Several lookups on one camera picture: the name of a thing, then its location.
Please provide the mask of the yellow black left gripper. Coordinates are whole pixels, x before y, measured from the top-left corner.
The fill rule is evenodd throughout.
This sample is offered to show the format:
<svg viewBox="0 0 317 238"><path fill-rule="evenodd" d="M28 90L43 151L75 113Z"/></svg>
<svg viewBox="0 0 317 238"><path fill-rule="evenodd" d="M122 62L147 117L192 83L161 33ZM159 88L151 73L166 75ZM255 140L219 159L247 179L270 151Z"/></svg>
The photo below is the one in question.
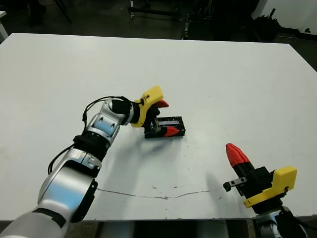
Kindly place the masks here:
<svg viewBox="0 0 317 238"><path fill-rule="evenodd" d="M136 122L130 121L133 127L141 127L147 116L147 111L153 105L154 108L168 108L169 104L163 100L163 93L159 86L155 86L147 90L135 103L139 107L139 116ZM173 137L179 134L179 129L174 126L161 127L160 131L156 133L157 137Z"/></svg>

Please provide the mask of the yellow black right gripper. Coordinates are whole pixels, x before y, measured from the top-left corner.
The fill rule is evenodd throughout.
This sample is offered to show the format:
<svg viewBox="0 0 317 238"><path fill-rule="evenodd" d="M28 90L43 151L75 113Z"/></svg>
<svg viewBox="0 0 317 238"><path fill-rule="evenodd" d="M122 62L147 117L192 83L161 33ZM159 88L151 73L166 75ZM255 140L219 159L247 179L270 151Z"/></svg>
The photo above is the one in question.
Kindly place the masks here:
<svg viewBox="0 0 317 238"><path fill-rule="evenodd" d="M246 208L262 214L282 206L282 198L295 186L297 169L287 166L269 172L266 167L254 168L244 152L232 143L227 143L226 153L229 163L238 179L223 184L225 191L233 187L245 197Z"/></svg>

